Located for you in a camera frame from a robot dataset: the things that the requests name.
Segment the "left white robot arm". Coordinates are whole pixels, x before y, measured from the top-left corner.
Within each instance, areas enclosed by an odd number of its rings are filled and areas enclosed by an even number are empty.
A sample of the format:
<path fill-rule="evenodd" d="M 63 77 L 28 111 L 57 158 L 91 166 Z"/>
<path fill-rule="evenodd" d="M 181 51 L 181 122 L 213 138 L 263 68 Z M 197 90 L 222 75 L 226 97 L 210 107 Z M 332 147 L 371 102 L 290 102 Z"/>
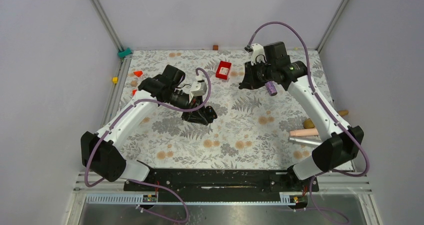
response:
<path fill-rule="evenodd" d="M 136 160 L 126 160 L 120 150 L 134 129 L 159 107 L 181 112 L 184 121 L 200 125 L 211 124 L 218 116 L 207 106 L 212 83 L 207 72 L 198 67 L 189 92 L 179 87 L 186 74 L 167 65 L 161 74 L 144 79 L 124 108 L 97 132 L 85 132 L 80 139 L 81 160 L 85 166 L 84 183 L 89 183 L 89 171 L 99 175 L 100 180 L 114 182 L 117 179 L 134 180 L 144 191 L 152 189 L 155 177 L 150 167 Z"/>

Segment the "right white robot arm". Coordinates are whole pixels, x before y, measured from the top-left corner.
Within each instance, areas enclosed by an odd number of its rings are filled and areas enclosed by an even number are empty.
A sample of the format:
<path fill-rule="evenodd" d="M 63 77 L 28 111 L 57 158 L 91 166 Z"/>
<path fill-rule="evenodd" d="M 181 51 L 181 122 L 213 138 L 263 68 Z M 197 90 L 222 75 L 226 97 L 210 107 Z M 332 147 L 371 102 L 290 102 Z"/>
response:
<path fill-rule="evenodd" d="M 251 60 L 244 64 L 244 78 L 239 89 L 259 89 L 267 82 L 281 85 L 304 109 L 318 131 L 322 143 L 310 157 L 290 166 L 287 186 L 301 190 L 307 179 L 328 172 L 357 157 L 364 137 L 360 126 L 352 127 L 338 112 L 321 98 L 321 91 L 310 77 L 302 61 L 291 61 L 283 42 L 266 46 L 247 45 Z"/>

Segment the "purple glitter microphone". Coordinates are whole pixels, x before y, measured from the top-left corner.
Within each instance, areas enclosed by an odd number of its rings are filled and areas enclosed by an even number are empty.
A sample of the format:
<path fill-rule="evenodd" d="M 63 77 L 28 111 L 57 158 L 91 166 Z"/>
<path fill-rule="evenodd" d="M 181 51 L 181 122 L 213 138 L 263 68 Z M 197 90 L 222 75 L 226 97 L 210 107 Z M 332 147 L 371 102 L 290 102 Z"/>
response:
<path fill-rule="evenodd" d="M 266 87 L 266 90 L 267 90 L 267 92 L 270 96 L 275 96 L 275 95 L 278 94 L 278 91 L 277 91 L 277 89 L 276 89 L 276 87 L 275 87 L 275 85 L 272 81 L 268 81 L 265 84 L 265 87 Z"/>

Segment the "red open box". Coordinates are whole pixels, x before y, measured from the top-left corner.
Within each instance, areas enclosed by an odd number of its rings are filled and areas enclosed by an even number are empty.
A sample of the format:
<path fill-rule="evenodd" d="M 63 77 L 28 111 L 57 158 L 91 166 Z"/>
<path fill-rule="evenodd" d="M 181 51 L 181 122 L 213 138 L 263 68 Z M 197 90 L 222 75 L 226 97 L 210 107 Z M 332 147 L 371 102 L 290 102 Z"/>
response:
<path fill-rule="evenodd" d="M 215 72 L 215 77 L 221 80 L 228 80 L 231 71 L 232 63 L 220 61 Z"/>

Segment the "floral patterned mat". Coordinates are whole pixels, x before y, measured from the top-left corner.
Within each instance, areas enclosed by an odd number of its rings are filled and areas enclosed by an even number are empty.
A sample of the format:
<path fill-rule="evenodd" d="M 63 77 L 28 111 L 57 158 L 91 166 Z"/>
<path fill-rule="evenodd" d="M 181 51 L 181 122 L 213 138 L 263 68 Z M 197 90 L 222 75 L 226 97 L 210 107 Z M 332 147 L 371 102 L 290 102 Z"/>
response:
<path fill-rule="evenodd" d="M 184 85 L 203 68 L 212 88 L 208 105 L 217 113 L 210 125 L 183 121 L 181 113 L 158 107 L 128 136 L 121 148 L 128 160 L 155 168 L 195 169 L 285 169 L 310 156 L 312 149 L 288 141 L 289 132 L 303 127 L 308 115 L 280 86 L 270 96 L 262 87 L 239 89 L 244 63 L 250 56 L 243 50 L 147 50 L 135 51 L 120 98 L 123 108 L 137 85 L 161 74 L 167 65 L 185 72 Z M 220 61 L 232 63 L 228 80 L 216 78 Z M 142 71 L 141 77 L 133 72 Z"/>

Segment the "orange triangular block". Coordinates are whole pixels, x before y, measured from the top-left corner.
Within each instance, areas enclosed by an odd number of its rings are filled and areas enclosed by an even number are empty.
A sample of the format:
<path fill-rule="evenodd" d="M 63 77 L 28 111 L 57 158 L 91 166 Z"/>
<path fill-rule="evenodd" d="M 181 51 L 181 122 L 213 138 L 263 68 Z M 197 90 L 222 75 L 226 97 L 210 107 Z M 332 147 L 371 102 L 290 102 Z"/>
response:
<path fill-rule="evenodd" d="M 136 77 L 141 77 L 144 73 L 141 71 L 141 70 L 136 70 L 136 71 L 134 71 L 133 72 L 133 74 L 136 76 Z"/>

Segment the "pink cylinder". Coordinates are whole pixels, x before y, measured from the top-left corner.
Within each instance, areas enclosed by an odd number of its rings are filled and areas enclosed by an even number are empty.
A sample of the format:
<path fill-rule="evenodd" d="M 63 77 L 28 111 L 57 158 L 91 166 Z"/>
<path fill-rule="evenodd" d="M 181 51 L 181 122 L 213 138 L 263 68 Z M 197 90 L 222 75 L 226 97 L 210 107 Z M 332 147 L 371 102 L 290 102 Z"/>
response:
<path fill-rule="evenodd" d="M 308 137 L 318 135 L 319 132 L 316 128 L 297 129 L 289 132 L 290 137 Z"/>

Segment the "silver metal cylinder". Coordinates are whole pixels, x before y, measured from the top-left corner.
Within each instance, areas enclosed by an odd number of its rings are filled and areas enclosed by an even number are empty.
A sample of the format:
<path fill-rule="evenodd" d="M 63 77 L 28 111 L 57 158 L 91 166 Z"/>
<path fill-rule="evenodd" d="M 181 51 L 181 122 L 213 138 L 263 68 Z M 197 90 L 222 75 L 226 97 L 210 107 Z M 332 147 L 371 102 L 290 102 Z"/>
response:
<path fill-rule="evenodd" d="M 304 137 L 289 137 L 288 141 L 294 144 L 316 148 L 323 142 L 316 139 L 304 138 Z"/>

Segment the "teal block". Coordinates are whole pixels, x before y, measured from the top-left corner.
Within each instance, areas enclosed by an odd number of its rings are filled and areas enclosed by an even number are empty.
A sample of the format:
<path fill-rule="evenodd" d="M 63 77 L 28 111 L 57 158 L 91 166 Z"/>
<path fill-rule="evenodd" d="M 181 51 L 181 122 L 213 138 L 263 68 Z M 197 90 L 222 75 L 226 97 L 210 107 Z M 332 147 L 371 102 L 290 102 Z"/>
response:
<path fill-rule="evenodd" d="M 128 47 L 125 50 L 118 52 L 117 55 L 120 59 L 123 59 L 126 56 L 131 55 L 132 53 L 133 51 Z"/>

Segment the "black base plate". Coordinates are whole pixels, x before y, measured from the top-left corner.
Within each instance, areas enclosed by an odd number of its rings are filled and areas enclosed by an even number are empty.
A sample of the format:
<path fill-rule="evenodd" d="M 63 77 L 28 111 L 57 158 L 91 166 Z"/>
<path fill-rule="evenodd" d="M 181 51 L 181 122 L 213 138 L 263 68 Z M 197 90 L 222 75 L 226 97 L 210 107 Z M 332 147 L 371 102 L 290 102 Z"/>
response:
<path fill-rule="evenodd" d="M 304 191 L 317 192 L 319 185 L 309 178 L 299 180 L 287 170 L 221 170 L 155 168 L 146 183 L 160 185 L 159 202 L 177 202 L 165 188 L 178 194 L 184 202 L 279 202 L 280 195 Z"/>

